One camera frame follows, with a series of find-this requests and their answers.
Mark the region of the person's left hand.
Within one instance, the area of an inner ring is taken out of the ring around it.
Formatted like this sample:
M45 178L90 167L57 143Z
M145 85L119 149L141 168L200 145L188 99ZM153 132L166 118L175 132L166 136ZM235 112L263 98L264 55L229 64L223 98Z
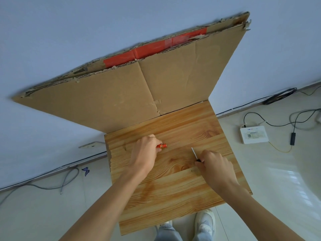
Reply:
M133 170L134 173L138 173L143 179L146 178L146 176L154 167L157 156L157 154L148 154L147 136L140 138L135 143L128 164L129 169Z

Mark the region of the person's right hand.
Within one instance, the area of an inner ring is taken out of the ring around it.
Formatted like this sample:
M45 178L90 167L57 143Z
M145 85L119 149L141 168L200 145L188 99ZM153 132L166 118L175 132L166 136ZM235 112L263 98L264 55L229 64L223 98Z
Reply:
M200 171L206 183L222 198L239 186L233 164L220 153L213 151L213 169Z

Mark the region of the black-handled metal screwdriver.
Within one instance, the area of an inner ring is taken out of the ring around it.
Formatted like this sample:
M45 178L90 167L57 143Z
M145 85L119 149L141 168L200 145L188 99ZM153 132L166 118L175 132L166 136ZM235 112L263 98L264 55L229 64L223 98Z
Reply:
M191 150L192 150L192 152L193 152L193 154L194 154L194 156L195 156L195 158L196 158L196 161L203 163L202 160L201 160L201 159L198 157L198 155L196 154L196 152L195 152L195 150L193 149L193 147L191 147Z

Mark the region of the person's left forearm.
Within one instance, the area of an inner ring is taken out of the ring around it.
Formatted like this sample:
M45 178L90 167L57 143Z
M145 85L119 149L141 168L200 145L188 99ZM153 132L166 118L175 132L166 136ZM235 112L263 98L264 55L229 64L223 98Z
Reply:
M129 166L59 241L109 241L129 199L152 167Z

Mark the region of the person's right forearm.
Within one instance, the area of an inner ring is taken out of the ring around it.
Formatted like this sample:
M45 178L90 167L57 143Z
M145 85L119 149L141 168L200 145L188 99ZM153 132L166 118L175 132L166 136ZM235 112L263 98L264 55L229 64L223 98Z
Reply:
M230 182L212 188L234 209L258 241L305 241L239 184Z

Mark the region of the white router box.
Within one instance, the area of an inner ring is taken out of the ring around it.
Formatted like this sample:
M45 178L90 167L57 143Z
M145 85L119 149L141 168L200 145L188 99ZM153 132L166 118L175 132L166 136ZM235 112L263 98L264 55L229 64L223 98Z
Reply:
M240 128L243 144L254 144L269 142L264 126Z

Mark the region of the large brown cardboard sheet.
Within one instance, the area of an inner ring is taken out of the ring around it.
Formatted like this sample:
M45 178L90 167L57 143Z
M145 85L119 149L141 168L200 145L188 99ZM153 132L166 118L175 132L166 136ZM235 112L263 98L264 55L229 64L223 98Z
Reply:
M26 107L104 133L208 100L251 23L250 12L215 20L97 58L12 96ZM205 35L106 68L103 60L207 27Z

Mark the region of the person's white right shoe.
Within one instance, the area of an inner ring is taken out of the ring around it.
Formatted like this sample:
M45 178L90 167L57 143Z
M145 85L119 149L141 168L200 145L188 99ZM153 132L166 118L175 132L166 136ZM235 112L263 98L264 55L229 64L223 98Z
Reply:
M215 215L211 209L200 211L195 216L195 234L192 241L213 241Z

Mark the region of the person's white shoe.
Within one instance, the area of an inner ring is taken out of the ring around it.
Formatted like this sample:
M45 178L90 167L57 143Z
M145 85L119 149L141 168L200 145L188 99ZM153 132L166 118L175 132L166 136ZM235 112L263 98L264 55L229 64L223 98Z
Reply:
M157 228L157 230L159 230L159 228L172 228L173 227L173 220L158 224L155 227Z
M215 215L211 209L200 211L195 216L195 234L192 241L213 241Z

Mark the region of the person's white left shoe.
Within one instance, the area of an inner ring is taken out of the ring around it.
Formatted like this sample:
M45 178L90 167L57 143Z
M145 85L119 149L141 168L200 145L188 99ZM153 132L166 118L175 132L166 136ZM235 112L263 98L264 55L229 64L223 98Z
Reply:
M155 227L157 228L157 230L159 230L159 228L172 228L173 227L173 220L158 224Z

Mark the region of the person's grey trouser leg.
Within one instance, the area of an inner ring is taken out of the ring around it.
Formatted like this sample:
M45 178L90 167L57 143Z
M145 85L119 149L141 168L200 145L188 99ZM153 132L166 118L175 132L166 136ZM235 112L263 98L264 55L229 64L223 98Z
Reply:
M154 241L183 241L183 239L173 226L160 226Z

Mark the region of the red tape strip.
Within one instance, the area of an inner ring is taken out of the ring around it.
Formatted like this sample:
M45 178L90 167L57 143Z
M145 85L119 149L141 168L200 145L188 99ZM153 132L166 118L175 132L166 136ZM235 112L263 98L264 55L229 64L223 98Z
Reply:
M186 32L180 35L176 35L171 38L167 38L161 41L155 41L148 44L143 44L136 48L131 49L130 51L124 52L119 55L112 56L103 60L103 64L106 68L112 68L114 66L119 66L132 62L135 60L140 60L148 56L163 52L169 48L175 47L177 45L185 44L194 37L199 35L205 35L207 32L207 27L200 28L195 31Z

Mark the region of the white wall socket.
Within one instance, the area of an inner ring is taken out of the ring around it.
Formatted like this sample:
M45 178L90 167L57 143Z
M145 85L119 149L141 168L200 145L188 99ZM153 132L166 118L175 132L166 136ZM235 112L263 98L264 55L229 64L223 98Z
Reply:
M82 146L79 146L79 149L89 149L89 148L101 148L101 147L106 147L104 142L100 142L100 141L94 141Z

